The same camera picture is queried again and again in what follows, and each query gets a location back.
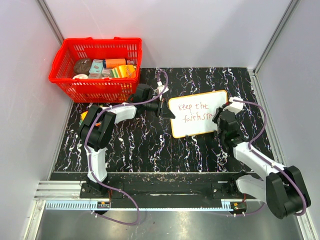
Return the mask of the yellow-framed whiteboard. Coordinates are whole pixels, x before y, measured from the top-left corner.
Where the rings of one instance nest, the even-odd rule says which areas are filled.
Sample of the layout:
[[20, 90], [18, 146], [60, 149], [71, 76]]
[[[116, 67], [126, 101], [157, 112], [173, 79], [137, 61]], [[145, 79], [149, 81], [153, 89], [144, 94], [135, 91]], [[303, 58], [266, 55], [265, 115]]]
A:
[[218, 127], [213, 122], [213, 117], [216, 109], [227, 100], [225, 90], [171, 98], [168, 107], [175, 115], [170, 120], [172, 136], [178, 139], [216, 131]]

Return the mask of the red-capped whiteboard marker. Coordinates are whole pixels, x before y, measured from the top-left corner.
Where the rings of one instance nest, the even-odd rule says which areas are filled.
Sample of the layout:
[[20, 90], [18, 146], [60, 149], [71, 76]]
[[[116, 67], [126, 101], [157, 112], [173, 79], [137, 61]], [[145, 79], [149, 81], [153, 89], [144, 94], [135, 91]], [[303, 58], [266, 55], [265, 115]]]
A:
[[223, 108], [227, 107], [230, 103], [227, 101], [225, 104], [222, 105]]

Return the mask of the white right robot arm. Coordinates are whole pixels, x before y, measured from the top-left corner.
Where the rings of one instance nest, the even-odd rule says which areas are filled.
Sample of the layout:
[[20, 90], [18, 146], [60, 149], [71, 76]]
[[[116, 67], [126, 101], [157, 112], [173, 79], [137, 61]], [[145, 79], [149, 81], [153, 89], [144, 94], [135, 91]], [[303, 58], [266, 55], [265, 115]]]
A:
[[301, 171], [275, 162], [246, 141], [236, 118], [239, 112], [224, 104], [216, 109], [212, 121], [223, 151], [247, 165], [258, 178], [244, 172], [235, 174], [227, 186], [228, 194], [233, 198], [250, 195], [265, 203], [278, 219], [304, 215], [311, 200]]

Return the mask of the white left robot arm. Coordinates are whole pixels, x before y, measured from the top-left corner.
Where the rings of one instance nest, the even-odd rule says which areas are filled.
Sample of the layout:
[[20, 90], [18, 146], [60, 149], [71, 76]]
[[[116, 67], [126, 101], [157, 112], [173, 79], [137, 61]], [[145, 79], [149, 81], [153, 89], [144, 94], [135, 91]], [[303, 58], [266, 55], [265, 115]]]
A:
[[81, 198], [90, 195], [103, 198], [108, 193], [105, 154], [115, 124], [134, 119], [144, 111], [153, 112], [159, 118], [176, 118], [169, 109], [167, 100], [162, 97], [168, 90], [167, 85], [159, 83], [157, 96], [152, 97], [152, 88], [140, 83], [126, 102], [105, 108], [98, 105], [89, 108], [78, 130], [89, 167], [85, 182], [81, 185]]

